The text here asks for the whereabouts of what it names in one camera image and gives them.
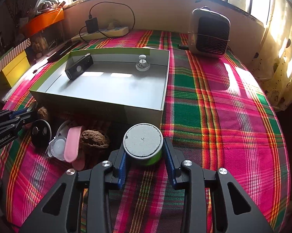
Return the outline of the yellow storage box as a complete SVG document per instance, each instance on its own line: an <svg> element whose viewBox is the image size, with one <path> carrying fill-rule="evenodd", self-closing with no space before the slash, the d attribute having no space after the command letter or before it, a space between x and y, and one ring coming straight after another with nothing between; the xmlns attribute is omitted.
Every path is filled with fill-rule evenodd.
<svg viewBox="0 0 292 233"><path fill-rule="evenodd" d="M22 51L2 69L4 87L12 88L30 68L27 54Z"/></svg>

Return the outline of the black rectangular speaker device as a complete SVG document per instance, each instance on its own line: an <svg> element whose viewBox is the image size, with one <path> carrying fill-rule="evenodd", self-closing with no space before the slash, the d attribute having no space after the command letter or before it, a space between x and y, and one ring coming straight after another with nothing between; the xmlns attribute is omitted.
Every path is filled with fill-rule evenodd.
<svg viewBox="0 0 292 233"><path fill-rule="evenodd" d="M70 59L65 66L65 73L69 80L73 81L93 65L92 55L90 53L82 56L77 61Z"/></svg>

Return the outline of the grey portable fan heater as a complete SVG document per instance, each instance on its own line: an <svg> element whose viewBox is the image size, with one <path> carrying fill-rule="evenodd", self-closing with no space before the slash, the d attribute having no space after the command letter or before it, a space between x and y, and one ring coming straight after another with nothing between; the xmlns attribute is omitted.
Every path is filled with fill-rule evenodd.
<svg viewBox="0 0 292 233"><path fill-rule="evenodd" d="M213 58L224 56L230 34L229 19L204 6L190 15L188 47L193 54Z"/></svg>

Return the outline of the round green grey speaker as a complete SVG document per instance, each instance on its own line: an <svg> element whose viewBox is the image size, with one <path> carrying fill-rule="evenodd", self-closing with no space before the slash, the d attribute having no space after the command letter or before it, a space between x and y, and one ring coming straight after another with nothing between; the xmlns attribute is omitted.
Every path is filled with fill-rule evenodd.
<svg viewBox="0 0 292 233"><path fill-rule="evenodd" d="M139 123L127 130L122 144L135 164L150 166L162 156L163 135L155 125Z"/></svg>

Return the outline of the white power strip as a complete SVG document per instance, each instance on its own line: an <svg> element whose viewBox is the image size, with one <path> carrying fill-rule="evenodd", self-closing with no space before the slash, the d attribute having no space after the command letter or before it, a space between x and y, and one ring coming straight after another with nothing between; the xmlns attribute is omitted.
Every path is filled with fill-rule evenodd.
<svg viewBox="0 0 292 233"><path fill-rule="evenodd" d="M125 27L116 27L114 29L102 29L94 33L81 33L71 38L71 41L91 41L94 39L100 39L105 37L117 38L125 36L129 33L129 28Z"/></svg>

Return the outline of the cream dotted curtain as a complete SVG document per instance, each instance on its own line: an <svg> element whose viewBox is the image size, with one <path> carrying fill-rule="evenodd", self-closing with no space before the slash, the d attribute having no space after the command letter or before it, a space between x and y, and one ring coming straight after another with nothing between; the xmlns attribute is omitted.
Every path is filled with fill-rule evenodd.
<svg viewBox="0 0 292 233"><path fill-rule="evenodd" d="M292 103L292 6L272 0L258 56L248 69L275 111Z"/></svg>

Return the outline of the pink case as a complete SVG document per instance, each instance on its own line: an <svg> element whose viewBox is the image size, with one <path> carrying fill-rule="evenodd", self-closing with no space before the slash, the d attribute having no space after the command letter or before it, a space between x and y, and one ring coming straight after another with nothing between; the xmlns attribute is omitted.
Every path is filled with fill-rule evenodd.
<svg viewBox="0 0 292 233"><path fill-rule="evenodd" d="M79 154L79 143L81 133L84 130L84 126L71 127L68 130L65 148L64 148L64 160L72 163L77 159Z"/></svg>

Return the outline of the brown walnut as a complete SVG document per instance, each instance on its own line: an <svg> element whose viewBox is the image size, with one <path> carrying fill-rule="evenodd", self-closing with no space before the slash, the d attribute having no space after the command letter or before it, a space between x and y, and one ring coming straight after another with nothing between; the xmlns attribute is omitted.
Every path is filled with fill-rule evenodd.
<svg viewBox="0 0 292 233"><path fill-rule="evenodd" d="M84 130L80 137L82 148L107 148L110 144L109 138L98 130Z"/></svg>

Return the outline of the black round disc gadget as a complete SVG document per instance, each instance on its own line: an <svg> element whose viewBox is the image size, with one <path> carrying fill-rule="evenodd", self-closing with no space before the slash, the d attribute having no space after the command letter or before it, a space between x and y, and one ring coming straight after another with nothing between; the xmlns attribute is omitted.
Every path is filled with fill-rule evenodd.
<svg viewBox="0 0 292 233"><path fill-rule="evenodd" d="M36 148L47 148L52 138L50 124L43 119L38 119L32 123L31 140Z"/></svg>

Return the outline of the small white knob gadget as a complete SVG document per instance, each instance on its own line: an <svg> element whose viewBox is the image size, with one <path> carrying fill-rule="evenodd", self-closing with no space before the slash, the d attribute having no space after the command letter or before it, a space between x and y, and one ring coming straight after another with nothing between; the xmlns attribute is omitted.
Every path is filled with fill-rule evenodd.
<svg viewBox="0 0 292 233"><path fill-rule="evenodd" d="M139 61L136 63L136 69L140 72L146 72L150 68L150 63L146 60L144 54L139 56Z"/></svg>

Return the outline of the shallow cardboard box tray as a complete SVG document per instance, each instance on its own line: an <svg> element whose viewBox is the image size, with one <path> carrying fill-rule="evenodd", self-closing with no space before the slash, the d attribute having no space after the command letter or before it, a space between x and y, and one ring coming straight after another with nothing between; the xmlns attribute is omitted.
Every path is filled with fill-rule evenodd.
<svg viewBox="0 0 292 233"><path fill-rule="evenodd" d="M67 61L90 53L93 65L71 81ZM150 63L136 69L139 56ZM85 115L129 125L160 127L170 68L170 52L153 48L102 48L72 51L55 62L30 88L35 100L56 113Z"/></svg>

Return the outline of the black tablet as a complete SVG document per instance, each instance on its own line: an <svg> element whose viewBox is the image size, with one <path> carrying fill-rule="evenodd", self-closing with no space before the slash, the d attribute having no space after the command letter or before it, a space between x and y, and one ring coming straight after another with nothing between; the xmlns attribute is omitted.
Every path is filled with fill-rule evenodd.
<svg viewBox="0 0 292 233"><path fill-rule="evenodd" d="M72 40L67 41L64 46L62 46L59 50L57 50L55 53L53 53L48 59L48 63L57 62L62 57L64 57L67 53L69 53L72 49L76 48L77 45L79 45L81 41L75 41Z"/></svg>

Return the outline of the black charger adapter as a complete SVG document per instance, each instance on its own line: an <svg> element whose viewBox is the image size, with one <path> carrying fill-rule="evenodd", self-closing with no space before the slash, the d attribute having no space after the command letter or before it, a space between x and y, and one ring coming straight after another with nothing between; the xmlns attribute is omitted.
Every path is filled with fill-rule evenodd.
<svg viewBox="0 0 292 233"><path fill-rule="evenodd" d="M96 17L85 21L88 34L99 31L98 19Z"/></svg>

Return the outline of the plaid bed cover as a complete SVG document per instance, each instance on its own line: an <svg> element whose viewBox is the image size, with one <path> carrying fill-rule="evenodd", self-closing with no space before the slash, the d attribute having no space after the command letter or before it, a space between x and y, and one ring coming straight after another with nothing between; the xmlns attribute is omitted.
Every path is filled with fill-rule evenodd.
<svg viewBox="0 0 292 233"><path fill-rule="evenodd" d="M248 192L274 232L290 196L287 148L267 97L247 68L226 52L219 61L180 50L187 36L136 30L80 49L152 47L170 52L161 130L203 168L226 168ZM123 191L110 193L114 232L179 232L184 192L171 187L164 162L130 169Z"/></svg>

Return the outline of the striped box lid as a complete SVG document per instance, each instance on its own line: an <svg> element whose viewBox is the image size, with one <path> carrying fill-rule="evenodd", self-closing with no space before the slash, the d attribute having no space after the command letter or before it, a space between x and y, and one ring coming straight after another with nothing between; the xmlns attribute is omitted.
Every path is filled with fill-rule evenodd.
<svg viewBox="0 0 292 233"><path fill-rule="evenodd" d="M26 48L31 46L31 40L27 38L25 41L21 42L19 45L17 45L15 48L11 48L7 53L5 53L0 58L0 72L2 69L7 66L9 62L11 62L17 55L22 53Z"/></svg>

